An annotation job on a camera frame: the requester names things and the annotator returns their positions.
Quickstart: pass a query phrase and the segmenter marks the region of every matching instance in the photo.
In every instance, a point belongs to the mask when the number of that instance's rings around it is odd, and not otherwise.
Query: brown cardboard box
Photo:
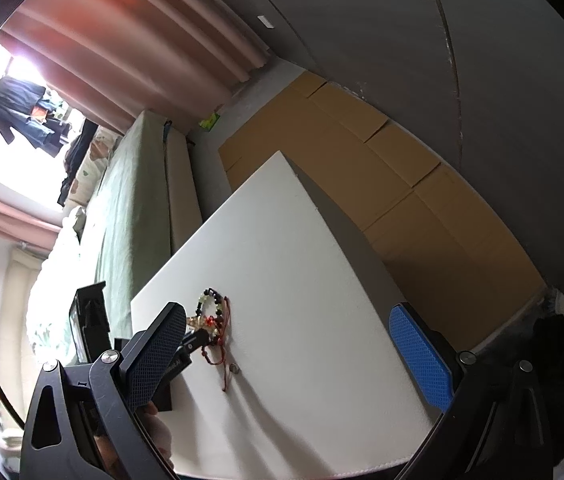
[[[544,283],[481,197],[397,124],[382,127],[385,120],[305,74],[230,137],[220,156],[235,190],[281,150],[364,232],[431,328],[456,349],[472,348]]]
[[[362,142],[368,140],[387,120],[382,112],[333,83],[321,86],[309,99],[356,134]]]
[[[387,124],[366,141],[377,155],[413,187],[433,171],[440,160],[396,123]]]
[[[306,70],[289,86],[302,97],[310,97],[324,83],[326,83],[326,79]]]
[[[227,171],[232,189],[241,186],[280,150],[361,230],[409,192],[409,186],[398,174],[353,133],[293,89],[284,89],[238,134],[241,158]],[[222,158],[225,157],[223,147],[220,148]]]

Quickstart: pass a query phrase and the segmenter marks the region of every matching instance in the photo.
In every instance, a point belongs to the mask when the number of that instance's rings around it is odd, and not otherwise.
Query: green bed sheet
[[[111,338],[132,336],[130,300],[171,257],[164,160],[168,119],[142,112],[114,150],[94,200],[104,226],[95,281],[105,281]]]

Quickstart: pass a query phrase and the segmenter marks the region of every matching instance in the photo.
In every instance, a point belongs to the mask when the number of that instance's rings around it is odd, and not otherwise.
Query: black device
[[[106,282],[78,288],[68,311],[78,362],[92,363],[111,348],[103,289]]]
[[[177,478],[142,427],[136,409],[161,383],[190,364],[208,343],[206,331],[185,337],[184,308],[169,303],[122,351],[108,349],[92,364],[44,365],[31,400],[22,441],[24,480],[103,480],[94,436],[106,435],[131,479]]]
[[[122,351],[107,350],[92,364],[46,364],[24,428],[22,480],[55,478],[58,470],[64,480],[110,479],[94,434],[108,435],[132,480],[177,478],[136,409],[208,343],[206,331],[185,331],[184,308],[169,303]],[[455,352],[407,303],[391,311],[389,334],[425,397],[444,408],[397,479],[552,478],[548,422],[530,363],[486,365],[471,352]]]

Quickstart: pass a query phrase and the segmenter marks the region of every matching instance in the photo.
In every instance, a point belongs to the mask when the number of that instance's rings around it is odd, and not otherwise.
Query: mattress
[[[201,225],[185,137],[166,117],[143,111],[111,154],[79,242],[70,224],[31,291],[26,325],[40,361],[74,358],[68,310],[80,286],[106,282],[111,338],[132,335],[130,300]]]

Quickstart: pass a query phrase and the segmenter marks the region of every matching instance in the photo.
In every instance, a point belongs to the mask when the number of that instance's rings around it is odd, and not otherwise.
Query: black cloth
[[[31,81],[5,75],[0,79],[0,107],[30,115],[46,88]]]
[[[564,316],[552,312],[552,301],[547,299],[505,329],[480,353],[480,359],[505,366],[520,359],[531,362],[546,406],[556,465],[564,458]]]
[[[66,198],[68,197],[68,192],[70,191],[70,186],[75,180],[78,174],[79,166],[84,160],[86,153],[88,152],[88,147],[90,146],[93,137],[95,137],[95,132],[97,132],[97,124],[88,119],[84,119],[84,124],[81,129],[79,137],[77,137],[70,144],[68,152],[66,152],[66,157],[64,158],[64,169],[66,170],[66,178],[62,182],[62,189],[60,190],[60,197],[57,199],[57,203],[62,207],[66,203]]]
[[[57,156],[66,143],[67,129],[63,125],[42,124],[31,113],[36,105],[54,111],[50,99],[44,99],[46,88],[12,76],[0,79],[0,134],[7,144],[15,139],[12,130],[21,133],[34,148],[41,148],[50,156]]]

